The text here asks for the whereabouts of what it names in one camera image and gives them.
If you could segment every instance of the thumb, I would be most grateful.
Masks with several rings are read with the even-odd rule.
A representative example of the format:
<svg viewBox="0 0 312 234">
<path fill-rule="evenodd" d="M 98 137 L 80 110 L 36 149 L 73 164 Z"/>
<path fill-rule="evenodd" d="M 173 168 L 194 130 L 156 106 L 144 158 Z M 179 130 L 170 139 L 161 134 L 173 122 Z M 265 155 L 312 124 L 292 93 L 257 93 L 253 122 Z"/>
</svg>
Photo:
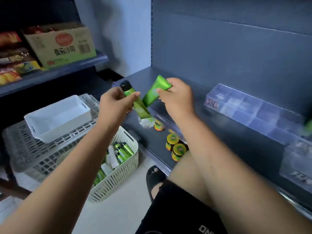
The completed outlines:
<svg viewBox="0 0 312 234">
<path fill-rule="evenodd" d="M 132 104 L 139 98 L 140 92 L 133 92 L 129 96 L 121 99 L 121 103 L 126 107 L 126 108 L 131 108 Z"/>
<path fill-rule="evenodd" d="M 156 92 L 159 94 L 159 98 L 160 99 L 165 99 L 166 97 L 169 96 L 170 92 L 166 91 L 166 90 L 163 90 L 161 88 L 158 88 L 156 90 Z"/>
</svg>

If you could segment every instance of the person's left hand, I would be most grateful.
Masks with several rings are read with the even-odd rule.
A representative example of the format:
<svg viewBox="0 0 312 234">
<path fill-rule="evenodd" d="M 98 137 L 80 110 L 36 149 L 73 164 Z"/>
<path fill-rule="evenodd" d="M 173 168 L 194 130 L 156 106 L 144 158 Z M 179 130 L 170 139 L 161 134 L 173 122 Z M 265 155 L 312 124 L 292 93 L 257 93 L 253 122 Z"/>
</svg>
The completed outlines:
<svg viewBox="0 0 312 234">
<path fill-rule="evenodd" d="M 134 92 L 126 97 L 121 88 L 111 88 L 101 96 L 97 124 L 118 128 L 139 96 L 140 92 Z"/>
</svg>

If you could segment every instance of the white crate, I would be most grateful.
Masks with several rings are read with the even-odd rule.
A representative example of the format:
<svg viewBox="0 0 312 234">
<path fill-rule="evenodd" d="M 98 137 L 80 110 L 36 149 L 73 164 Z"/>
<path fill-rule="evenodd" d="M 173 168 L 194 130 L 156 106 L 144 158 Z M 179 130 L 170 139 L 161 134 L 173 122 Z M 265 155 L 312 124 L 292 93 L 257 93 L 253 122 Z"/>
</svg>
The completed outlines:
<svg viewBox="0 0 312 234">
<path fill-rule="evenodd" d="M 52 143 L 43 143 L 35 139 L 25 121 L 18 122 L 3 130 L 2 137 L 10 156 L 11 166 L 15 172 L 25 172 L 32 178 L 42 181 L 44 177 L 53 172 L 58 157 L 76 146 L 82 137 L 96 124 L 99 102 L 88 94 L 79 97 L 91 109 L 92 120 Z M 35 173 L 34 170 L 43 176 L 31 175 Z"/>
<path fill-rule="evenodd" d="M 116 135 L 113 137 L 115 141 L 126 142 L 131 150 L 135 153 L 124 163 L 119 165 L 110 175 L 105 177 L 99 184 L 91 189 L 88 200 L 92 202 L 100 202 L 105 200 L 124 180 L 127 179 L 138 166 L 138 142 L 121 126 Z"/>
<path fill-rule="evenodd" d="M 77 95 L 73 95 L 28 113 L 24 119 L 34 138 L 51 143 L 91 121 L 92 116 L 90 108 Z"/>
</svg>

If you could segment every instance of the cardboard box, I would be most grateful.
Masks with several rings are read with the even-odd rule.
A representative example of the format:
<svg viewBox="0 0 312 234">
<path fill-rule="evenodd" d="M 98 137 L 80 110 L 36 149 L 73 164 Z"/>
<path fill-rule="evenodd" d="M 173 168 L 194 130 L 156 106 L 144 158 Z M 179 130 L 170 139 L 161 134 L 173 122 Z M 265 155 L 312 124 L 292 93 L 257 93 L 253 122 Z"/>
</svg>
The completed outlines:
<svg viewBox="0 0 312 234">
<path fill-rule="evenodd" d="M 82 23 L 45 25 L 38 29 L 44 33 L 29 34 L 24 30 L 23 34 L 46 69 L 96 56 L 91 32 Z"/>
</svg>

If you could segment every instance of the black slide sandal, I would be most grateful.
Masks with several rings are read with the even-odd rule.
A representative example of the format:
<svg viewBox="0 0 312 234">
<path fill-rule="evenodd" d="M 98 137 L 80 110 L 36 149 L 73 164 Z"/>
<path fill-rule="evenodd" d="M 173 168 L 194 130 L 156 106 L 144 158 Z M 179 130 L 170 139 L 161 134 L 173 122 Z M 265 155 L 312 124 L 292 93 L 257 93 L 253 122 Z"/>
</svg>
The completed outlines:
<svg viewBox="0 0 312 234">
<path fill-rule="evenodd" d="M 164 182 L 166 180 L 166 175 L 163 173 L 156 165 L 150 167 L 146 173 L 146 184 L 147 184 L 147 190 L 149 191 L 149 195 L 151 198 L 151 202 L 153 202 L 152 197 L 152 189 L 155 187 L 155 185 Z"/>
</svg>

